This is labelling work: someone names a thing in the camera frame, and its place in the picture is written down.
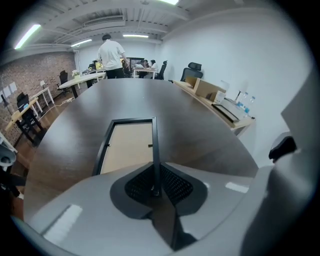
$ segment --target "ceiling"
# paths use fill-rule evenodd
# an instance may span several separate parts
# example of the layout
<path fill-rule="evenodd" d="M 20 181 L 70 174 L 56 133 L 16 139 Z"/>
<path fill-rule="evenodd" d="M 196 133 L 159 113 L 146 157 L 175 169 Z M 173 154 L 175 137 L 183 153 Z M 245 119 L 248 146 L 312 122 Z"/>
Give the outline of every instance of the ceiling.
<path fill-rule="evenodd" d="M 159 0 L 40 0 L 17 22 L 7 48 L 14 48 L 32 24 L 41 28 L 26 46 L 101 41 L 106 33 L 116 39 L 123 38 L 123 33 L 139 33 L 157 43 L 175 24 L 187 23 L 199 10 L 215 6 L 228 9 L 239 5 L 234 0 L 179 0 L 176 5 Z"/>

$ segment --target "brick wall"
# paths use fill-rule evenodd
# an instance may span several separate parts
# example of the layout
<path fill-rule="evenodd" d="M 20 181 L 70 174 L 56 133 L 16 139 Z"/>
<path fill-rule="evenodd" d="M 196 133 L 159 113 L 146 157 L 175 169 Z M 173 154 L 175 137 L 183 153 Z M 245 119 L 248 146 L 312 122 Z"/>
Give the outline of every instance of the brick wall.
<path fill-rule="evenodd" d="M 14 60 L 8 64 L 0 66 L 0 90 L 15 82 L 17 91 L 12 93 L 6 101 L 10 104 L 10 109 L 17 110 L 17 96 L 20 93 L 28 94 L 30 97 L 42 88 L 40 81 L 44 80 L 45 86 L 50 88 L 52 97 L 57 96 L 57 84 L 60 84 L 60 72 L 65 70 L 68 76 L 76 69 L 75 55 L 73 52 L 51 52 L 36 54 Z M 39 96 L 39 104 L 44 107 L 43 96 Z M 0 131 L 13 145 L 21 134 L 19 128 L 14 127 L 5 132 L 5 127 L 10 121 L 10 114 L 4 103 L 0 103 Z"/>

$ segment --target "white t-shirt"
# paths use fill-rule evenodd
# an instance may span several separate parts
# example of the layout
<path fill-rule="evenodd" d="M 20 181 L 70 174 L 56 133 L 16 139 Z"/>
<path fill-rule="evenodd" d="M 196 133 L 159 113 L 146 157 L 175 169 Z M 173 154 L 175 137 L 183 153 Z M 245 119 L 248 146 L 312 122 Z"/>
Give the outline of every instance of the white t-shirt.
<path fill-rule="evenodd" d="M 157 63 L 154 63 L 151 68 L 158 72 L 159 67 Z"/>
<path fill-rule="evenodd" d="M 107 40 L 100 46 L 98 58 L 102 60 L 105 70 L 121 69 L 122 63 L 120 57 L 124 52 L 125 50 L 118 42 Z"/>

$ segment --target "dark table surface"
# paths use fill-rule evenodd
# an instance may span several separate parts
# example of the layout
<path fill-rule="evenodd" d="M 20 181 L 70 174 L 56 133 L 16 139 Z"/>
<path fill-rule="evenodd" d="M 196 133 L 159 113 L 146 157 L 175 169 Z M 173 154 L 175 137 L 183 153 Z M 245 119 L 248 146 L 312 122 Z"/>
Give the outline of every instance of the dark table surface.
<path fill-rule="evenodd" d="M 101 80 L 55 120 L 28 173 L 24 219 L 92 175 L 113 119 L 157 118 L 161 162 L 254 177 L 258 167 L 230 128 L 179 86 L 152 79 Z"/>

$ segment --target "fluorescent light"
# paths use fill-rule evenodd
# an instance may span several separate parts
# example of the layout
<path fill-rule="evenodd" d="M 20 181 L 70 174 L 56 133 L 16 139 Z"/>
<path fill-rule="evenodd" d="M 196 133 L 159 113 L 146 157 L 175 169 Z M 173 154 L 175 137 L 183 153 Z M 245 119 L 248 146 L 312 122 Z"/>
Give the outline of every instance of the fluorescent light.
<path fill-rule="evenodd" d="M 41 25 L 39 24 L 35 24 L 33 25 L 28 31 L 27 33 L 24 34 L 24 36 L 21 38 L 21 40 L 18 42 L 18 44 L 16 45 L 16 47 L 14 49 L 19 49 L 21 48 L 21 46 L 28 40 L 28 38 L 38 29 L 40 28 Z"/>
<path fill-rule="evenodd" d="M 179 0 L 159 0 L 159 1 L 166 2 L 166 3 L 172 4 L 172 5 L 176 5 L 179 2 Z"/>
<path fill-rule="evenodd" d="M 124 34 L 124 38 L 149 38 L 148 35 L 142 35 L 142 34 Z"/>
<path fill-rule="evenodd" d="M 71 45 L 71 47 L 78 46 L 78 45 L 81 45 L 81 44 L 83 44 L 83 43 L 90 42 L 90 41 L 92 41 L 92 39 L 84 40 L 84 41 L 82 41 L 82 42 L 77 42 L 77 43 Z"/>

